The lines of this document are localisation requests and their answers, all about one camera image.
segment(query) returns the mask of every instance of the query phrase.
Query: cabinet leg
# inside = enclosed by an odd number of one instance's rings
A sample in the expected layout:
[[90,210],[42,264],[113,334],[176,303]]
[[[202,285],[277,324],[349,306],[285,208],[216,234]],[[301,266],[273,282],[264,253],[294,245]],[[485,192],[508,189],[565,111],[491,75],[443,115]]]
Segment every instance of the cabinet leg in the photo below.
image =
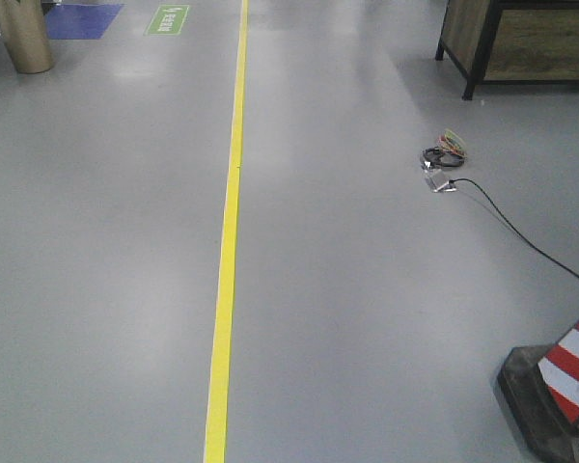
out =
[[442,61],[444,59],[444,45],[442,41],[437,43],[437,51],[435,52],[435,61]]
[[463,96],[461,98],[464,101],[471,101],[474,97],[474,89],[476,89],[476,83],[468,81],[467,85],[465,86],[465,92],[463,92]]

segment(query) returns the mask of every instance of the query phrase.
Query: blue floor mat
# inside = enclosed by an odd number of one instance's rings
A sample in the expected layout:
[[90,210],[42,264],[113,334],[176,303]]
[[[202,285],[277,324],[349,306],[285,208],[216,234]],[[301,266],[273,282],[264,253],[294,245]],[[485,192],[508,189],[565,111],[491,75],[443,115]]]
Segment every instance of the blue floor mat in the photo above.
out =
[[120,5],[56,5],[45,16],[50,39],[100,39]]

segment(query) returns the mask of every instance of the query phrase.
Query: yellow floor line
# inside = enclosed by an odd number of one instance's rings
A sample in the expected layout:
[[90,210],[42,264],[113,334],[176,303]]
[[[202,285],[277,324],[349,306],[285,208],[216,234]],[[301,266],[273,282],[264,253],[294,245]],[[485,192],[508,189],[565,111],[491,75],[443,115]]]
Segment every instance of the yellow floor line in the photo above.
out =
[[249,0],[242,0],[240,33],[234,88],[234,117],[230,169],[223,218],[219,289],[210,366],[210,386],[206,421],[205,463],[224,463],[228,428],[228,394],[232,350],[232,317],[234,312],[235,247],[238,228],[240,165],[244,114],[245,67],[247,58],[247,17]]

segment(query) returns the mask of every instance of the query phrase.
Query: electrical wire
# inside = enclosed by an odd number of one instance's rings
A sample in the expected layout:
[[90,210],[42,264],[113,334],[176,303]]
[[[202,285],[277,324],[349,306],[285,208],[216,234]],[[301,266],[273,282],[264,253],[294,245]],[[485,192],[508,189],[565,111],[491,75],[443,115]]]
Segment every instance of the electrical wire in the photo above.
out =
[[502,217],[502,219],[506,222],[506,224],[510,227],[510,229],[515,232],[517,234],[517,236],[519,236],[523,242],[525,244],[527,244],[528,246],[530,246],[532,249],[534,249],[537,253],[539,253],[541,256],[551,260],[553,263],[555,263],[556,265],[560,266],[561,268],[563,268],[566,272],[568,272],[570,275],[572,275],[573,277],[575,277],[577,280],[579,280],[579,274],[577,272],[575,272],[574,270],[570,269],[569,267],[567,267],[566,265],[564,265],[563,263],[561,263],[560,261],[558,261],[557,259],[552,258],[551,256],[549,256],[547,253],[545,253],[544,251],[542,251],[537,245],[535,245],[532,241],[530,241],[528,238],[526,238],[523,233],[521,233],[521,231],[519,231],[515,225],[513,225],[510,220],[504,215],[504,213],[500,210],[500,208],[493,202],[493,200],[491,200],[491,198],[489,197],[489,195],[486,194],[486,192],[483,190],[483,188],[478,185],[474,180],[472,180],[471,178],[455,178],[455,179],[451,179],[450,180],[450,184],[455,184],[458,181],[467,181],[469,183],[472,183],[476,188],[478,188],[478,190],[487,198],[487,200],[489,201],[489,203],[493,206],[493,208],[495,209],[495,211],[500,215],[500,217]]

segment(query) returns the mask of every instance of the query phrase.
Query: epoxy floor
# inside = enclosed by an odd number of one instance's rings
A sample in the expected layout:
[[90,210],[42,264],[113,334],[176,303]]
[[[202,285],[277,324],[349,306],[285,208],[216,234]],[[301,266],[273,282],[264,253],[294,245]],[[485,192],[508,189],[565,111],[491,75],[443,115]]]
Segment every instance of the epoxy floor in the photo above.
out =
[[[0,43],[0,463],[203,457],[240,4],[128,2],[15,75]],[[228,463],[531,462],[495,376],[579,283],[579,89],[433,61],[444,0],[251,0]]]

